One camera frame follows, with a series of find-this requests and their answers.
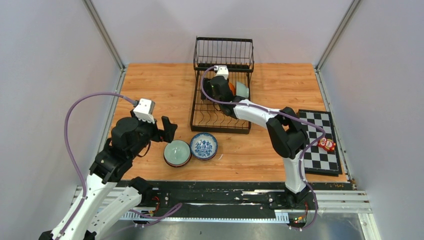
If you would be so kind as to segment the white bowl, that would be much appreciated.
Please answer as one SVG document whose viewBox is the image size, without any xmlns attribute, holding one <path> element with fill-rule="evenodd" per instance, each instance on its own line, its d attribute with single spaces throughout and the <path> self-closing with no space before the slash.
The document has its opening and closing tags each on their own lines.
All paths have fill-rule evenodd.
<svg viewBox="0 0 424 240">
<path fill-rule="evenodd" d="M 228 86 L 229 86 L 229 89 L 232 92 L 232 95 L 235 96 L 236 95 L 236 88 L 235 88 L 235 86 L 231 82 L 228 83 Z"/>
</svg>

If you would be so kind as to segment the celadon bowl brown rim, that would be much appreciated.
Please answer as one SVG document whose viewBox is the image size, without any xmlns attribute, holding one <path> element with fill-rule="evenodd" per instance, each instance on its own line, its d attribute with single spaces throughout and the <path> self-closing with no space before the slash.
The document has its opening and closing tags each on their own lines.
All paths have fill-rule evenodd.
<svg viewBox="0 0 424 240">
<path fill-rule="evenodd" d="M 248 99 L 250 96 L 250 89 L 240 81 L 237 81 L 235 83 L 235 90 L 236 90 L 236 95 L 239 97 Z"/>
</svg>

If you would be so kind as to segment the black wire dish rack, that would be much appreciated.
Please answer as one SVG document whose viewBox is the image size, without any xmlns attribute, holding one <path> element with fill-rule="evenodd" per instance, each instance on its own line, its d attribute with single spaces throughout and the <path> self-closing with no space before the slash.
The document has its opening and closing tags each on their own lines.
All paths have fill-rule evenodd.
<svg viewBox="0 0 424 240">
<path fill-rule="evenodd" d="M 252 124 L 237 119 L 233 106 L 223 102 L 250 99 L 237 84 L 250 87 L 254 72 L 254 41 L 251 38 L 207 37 L 195 39 L 193 69 L 195 89 L 190 116 L 193 132 L 248 134 Z"/>
</svg>

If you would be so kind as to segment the blue floral bowl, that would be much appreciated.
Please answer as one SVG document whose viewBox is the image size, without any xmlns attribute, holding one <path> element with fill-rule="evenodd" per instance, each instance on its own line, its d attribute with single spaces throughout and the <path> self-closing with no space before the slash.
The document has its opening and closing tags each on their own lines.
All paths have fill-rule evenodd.
<svg viewBox="0 0 424 240">
<path fill-rule="evenodd" d="M 200 132 L 192 137 L 189 148 L 195 158 L 207 161 L 217 154 L 218 141 L 211 133 Z"/>
</svg>

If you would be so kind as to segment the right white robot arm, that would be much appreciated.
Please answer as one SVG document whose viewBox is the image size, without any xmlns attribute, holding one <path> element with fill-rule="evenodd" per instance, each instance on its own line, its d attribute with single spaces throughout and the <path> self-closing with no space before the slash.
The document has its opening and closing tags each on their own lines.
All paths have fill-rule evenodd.
<svg viewBox="0 0 424 240">
<path fill-rule="evenodd" d="M 292 209 L 301 207 L 309 191 L 303 159 L 308 136 L 304 123 L 294 110 L 290 107 L 282 110 L 264 107 L 235 95 L 229 81 L 222 75 L 202 79 L 201 91 L 207 99 L 218 104 L 225 116 L 267 129 L 274 151 L 283 159 L 288 192 L 285 195 L 286 204 Z"/>
</svg>

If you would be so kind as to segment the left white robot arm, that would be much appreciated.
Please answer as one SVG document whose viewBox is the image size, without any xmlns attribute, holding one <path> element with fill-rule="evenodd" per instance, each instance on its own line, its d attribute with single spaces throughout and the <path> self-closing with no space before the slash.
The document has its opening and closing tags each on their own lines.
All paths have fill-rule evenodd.
<svg viewBox="0 0 424 240">
<path fill-rule="evenodd" d="M 174 140 L 177 124 L 162 116 L 163 129 L 157 123 L 142 121 L 135 116 L 120 119 L 111 130 L 103 150 L 89 169 L 85 188 L 78 195 L 68 213 L 52 230 L 43 232 L 41 240 L 101 240 L 126 212 L 153 201 L 152 185 L 141 177 L 133 178 L 123 193 L 104 209 L 101 204 L 123 175 L 132 167 L 133 160 L 151 142 Z"/>
</svg>

